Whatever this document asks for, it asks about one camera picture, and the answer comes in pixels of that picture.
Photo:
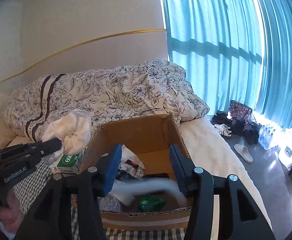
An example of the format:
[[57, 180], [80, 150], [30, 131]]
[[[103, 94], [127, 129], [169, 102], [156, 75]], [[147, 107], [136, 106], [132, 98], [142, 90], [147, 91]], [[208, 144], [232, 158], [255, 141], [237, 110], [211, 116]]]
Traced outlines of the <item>person's left hand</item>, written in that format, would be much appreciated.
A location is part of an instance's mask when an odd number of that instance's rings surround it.
[[0, 221], [7, 232], [17, 233], [24, 215], [20, 210], [20, 201], [13, 188], [8, 191], [6, 200], [8, 205], [0, 206]]

